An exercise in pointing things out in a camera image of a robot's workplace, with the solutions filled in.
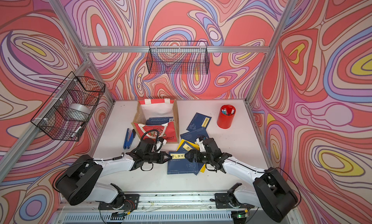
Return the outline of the red beige canvas tote bag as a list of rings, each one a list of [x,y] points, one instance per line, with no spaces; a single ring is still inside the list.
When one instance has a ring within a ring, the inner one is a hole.
[[[150,130],[158,130],[159,137],[168,143],[179,142],[179,115],[177,101],[172,99],[144,99],[137,105],[132,122],[139,137]]]

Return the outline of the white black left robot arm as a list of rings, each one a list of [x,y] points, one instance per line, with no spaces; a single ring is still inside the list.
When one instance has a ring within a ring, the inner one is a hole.
[[[83,155],[56,177],[54,189],[72,206],[96,201],[121,209],[127,200],[124,191],[114,183],[102,184],[98,180],[114,173],[134,171],[145,163],[164,164],[172,159],[165,151],[155,151],[155,146],[157,142],[153,139],[144,139],[130,152],[114,158],[94,159]]]

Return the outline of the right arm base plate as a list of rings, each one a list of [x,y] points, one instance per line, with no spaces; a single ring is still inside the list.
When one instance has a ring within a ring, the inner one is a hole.
[[[214,196],[215,197],[211,198],[210,201],[215,203],[217,209],[245,208],[250,210],[255,207],[250,204],[240,203],[234,195],[228,193],[216,193]]]

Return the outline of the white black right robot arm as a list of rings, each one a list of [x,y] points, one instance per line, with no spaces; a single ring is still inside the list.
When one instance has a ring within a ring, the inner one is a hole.
[[[254,192],[247,191],[242,183],[236,183],[224,198],[215,198],[216,205],[262,208],[270,219],[279,223],[298,204],[297,195],[276,168],[261,169],[248,165],[230,153],[222,152],[213,138],[205,139],[201,144],[202,151],[190,150],[185,154],[189,162],[211,165],[214,172],[236,176],[254,188]]]

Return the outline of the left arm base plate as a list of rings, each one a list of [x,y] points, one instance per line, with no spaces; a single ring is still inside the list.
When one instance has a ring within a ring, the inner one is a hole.
[[[139,194],[118,195],[111,203],[100,202],[99,210],[133,211],[138,208]]]

